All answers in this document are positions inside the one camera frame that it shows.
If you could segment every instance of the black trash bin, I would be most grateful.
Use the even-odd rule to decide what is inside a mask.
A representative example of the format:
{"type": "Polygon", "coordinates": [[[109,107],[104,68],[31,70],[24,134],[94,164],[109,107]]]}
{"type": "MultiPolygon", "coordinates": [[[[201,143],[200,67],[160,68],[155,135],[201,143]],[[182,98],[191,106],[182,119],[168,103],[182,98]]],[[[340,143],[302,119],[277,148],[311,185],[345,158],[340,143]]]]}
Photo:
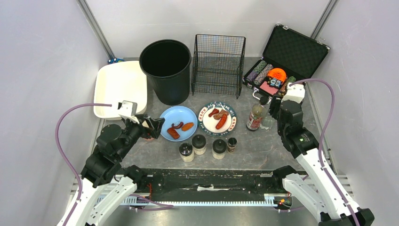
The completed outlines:
{"type": "Polygon", "coordinates": [[[141,70],[166,105],[178,105],[190,93],[190,50],[176,40],[160,40],[140,54],[141,70]]]}

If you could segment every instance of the sausage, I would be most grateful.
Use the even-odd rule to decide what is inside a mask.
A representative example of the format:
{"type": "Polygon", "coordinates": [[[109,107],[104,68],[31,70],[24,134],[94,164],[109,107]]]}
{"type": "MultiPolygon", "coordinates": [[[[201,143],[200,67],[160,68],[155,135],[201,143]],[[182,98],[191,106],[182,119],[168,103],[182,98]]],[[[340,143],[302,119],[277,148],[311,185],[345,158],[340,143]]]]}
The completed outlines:
{"type": "Polygon", "coordinates": [[[224,114],[228,114],[228,112],[225,110],[221,110],[218,114],[215,114],[213,118],[219,120],[224,114]]]}
{"type": "Polygon", "coordinates": [[[168,132],[168,134],[171,135],[175,140],[180,137],[180,135],[177,133],[177,131],[174,128],[168,128],[166,132],[168,132]]]}
{"type": "Polygon", "coordinates": [[[213,109],[213,111],[211,112],[211,113],[209,113],[209,117],[212,117],[212,115],[214,115],[214,114],[217,114],[217,113],[219,113],[219,110],[218,109],[213,109]]]}
{"type": "Polygon", "coordinates": [[[182,130],[183,130],[183,131],[187,131],[187,130],[191,129],[191,127],[193,127],[193,126],[194,126],[194,123],[193,123],[193,122],[186,123],[186,124],[182,127],[182,130]]]}
{"type": "Polygon", "coordinates": [[[180,129],[182,126],[184,125],[184,123],[181,121],[177,126],[175,126],[174,123],[172,123],[172,128],[174,129],[180,129]]]}
{"type": "Polygon", "coordinates": [[[223,125],[226,123],[226,121],[227,121],[227,115],[224,114],[224,115],[222,116],[222,118],[220,119],[220,121],[218,122],[218,124],[216,125],[216,129],[222,128],[223,125]]]}

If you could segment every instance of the black lid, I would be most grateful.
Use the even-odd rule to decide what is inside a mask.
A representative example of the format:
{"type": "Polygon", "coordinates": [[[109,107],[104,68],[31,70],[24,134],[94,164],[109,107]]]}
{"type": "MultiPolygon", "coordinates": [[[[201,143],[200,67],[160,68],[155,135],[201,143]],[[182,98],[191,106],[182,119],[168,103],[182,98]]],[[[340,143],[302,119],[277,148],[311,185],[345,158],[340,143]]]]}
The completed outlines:
{"type": "Polygon", "coordinates": [[[192,146],[188,143],[183,143],[179,147],[179,152],[183,156],[190,156],[192,153],[192,146]]]}
{"type": "Polygon", "coordinates": [[[197,134],[192,138],[191,143],[195,148],[203,148],[207,144],[207,140],[204,135],[197,134]]]}
{"type": "Polygon", "coordinates": [[[269,101],[268,97],[262,96],[261,99],[259,100],[259,103],[261,105],[266,105],[268,101],[269,101]]]}
{"type": "Polygon", "coordinates": [[[288,77],[301,80],[314,74],[329,50],[327,45],[276,24],[262,56],[274,68],[282,68],[288,77]]]}
{"type": "Polygon", "coordinates": [[[229,140],[228,140],[227,142],[229,143],[230,146],[235,146],[235,145],[237,145],[237,139],[234,138],[234,137],[229,138],[229,140]]]}
{"type": "Polygon", "coordinates": [[[213,148],[214,152],[216,152],[218,154],[222,154],[223,152],[226,151],[227,144],[224,140],[217,139],[213,142],[212,148],[213,148]]]}

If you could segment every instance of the wire basket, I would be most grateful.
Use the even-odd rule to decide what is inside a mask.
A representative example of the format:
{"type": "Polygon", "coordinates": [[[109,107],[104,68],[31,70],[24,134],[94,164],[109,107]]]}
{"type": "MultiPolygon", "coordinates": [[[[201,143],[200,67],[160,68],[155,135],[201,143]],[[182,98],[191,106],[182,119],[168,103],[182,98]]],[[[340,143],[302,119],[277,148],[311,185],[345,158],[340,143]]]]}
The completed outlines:
{"type": "Polygon", "coordinates": [[[191,90],[236,95],[241,93],[245,37],[197,34],[191,90]]]}

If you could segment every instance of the glass bottle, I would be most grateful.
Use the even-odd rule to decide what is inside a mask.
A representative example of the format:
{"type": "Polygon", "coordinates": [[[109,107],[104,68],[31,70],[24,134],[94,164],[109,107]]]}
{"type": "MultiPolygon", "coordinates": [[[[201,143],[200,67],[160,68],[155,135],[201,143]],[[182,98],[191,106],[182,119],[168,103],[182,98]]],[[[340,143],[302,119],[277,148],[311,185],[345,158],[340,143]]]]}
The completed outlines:
{"type": "Polygon", "coordinates": [[[259,127],[261,129],[270,130],[275,123],[274,118],[269,114],[270,103],[265,105],[264,108],[265,108],[267,114],[266,114],[266,116],[263,117],[263,119],[261,121],[261,125],[259,127]]]}
{"type": "Polygon", "coordinates": [[[247,129],[249,131],[255,131],[259,129],[262,119],[267,115],[268,109],[264,106],[267,104],[269,98],[261,97],[259,103],[252,107],[249,119],[247,121],[247,129]]]}

